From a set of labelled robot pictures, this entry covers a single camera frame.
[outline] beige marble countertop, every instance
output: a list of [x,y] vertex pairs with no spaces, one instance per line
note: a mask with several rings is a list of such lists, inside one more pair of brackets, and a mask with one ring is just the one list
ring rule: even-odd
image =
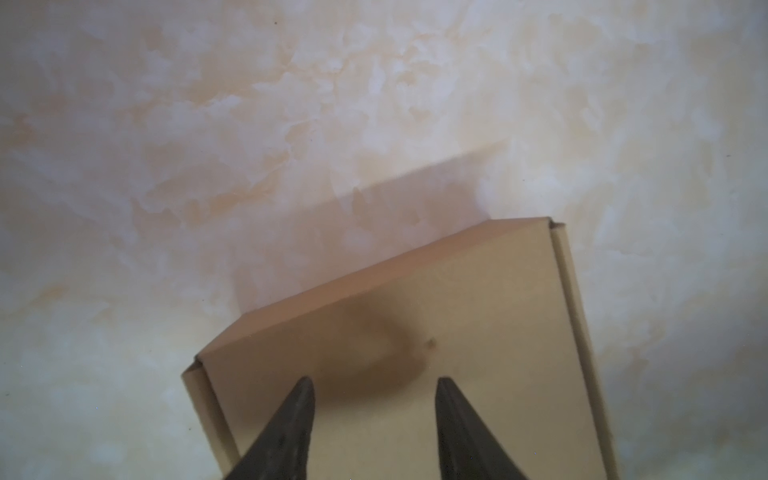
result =
[[627,479],[768,478],[768,3],[0,5],[0,478],[217,477],[240,312],[568,223]]

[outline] cardboard box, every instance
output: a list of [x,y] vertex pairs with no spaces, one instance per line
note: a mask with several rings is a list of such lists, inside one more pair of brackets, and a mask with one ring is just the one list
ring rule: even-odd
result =
[[243,315],[183,378],[222,472],[312,376],[308,476],[440,478],[451,376],[530,480],[618,478],[562,224],[488,220]]

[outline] box flap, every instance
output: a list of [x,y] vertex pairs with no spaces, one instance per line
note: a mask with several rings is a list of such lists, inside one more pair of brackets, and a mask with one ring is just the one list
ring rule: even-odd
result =
[[239,451],[309,374],[310,476],[439,478],[447,375],[531,480],[608,478],[549,221],[456,237],[285,300],[203,351]]

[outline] box edge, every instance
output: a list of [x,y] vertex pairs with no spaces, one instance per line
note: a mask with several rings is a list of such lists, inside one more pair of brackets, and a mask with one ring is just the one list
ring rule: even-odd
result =
[[181,379],[203,427],[211,453],[222,475],[226,475],[240,460],[240,454],[203,363],[195,359],[181,374]]
[[554,256],[560,270],[560,280],[565,294],[565,302],[568,306],[568,316],[571,319],[571,327],[574,332],[581,371],[584,374],[584,383],[587,386],[592,419],[598,432],[603,465],[605,466],[608,480],[620,480],[621,472],[616,459],[614,438],[611,433],[611,424],[603,398],[600,378],[597,367],[594,364],[588,325],[584,315],[584,305],[581,302],[576,269],[568,243],[568,232],[564,223],[555,223],[554,221],[550,223],[550,232]]

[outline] cardboard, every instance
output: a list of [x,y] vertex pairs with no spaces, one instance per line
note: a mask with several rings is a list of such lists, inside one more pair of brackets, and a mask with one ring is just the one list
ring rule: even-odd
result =
[[618,478],[565,228],[489,220],[243,315],[183,375],[223,472],[295,381],[308,475],[440,478],[451,376],[530,480]]

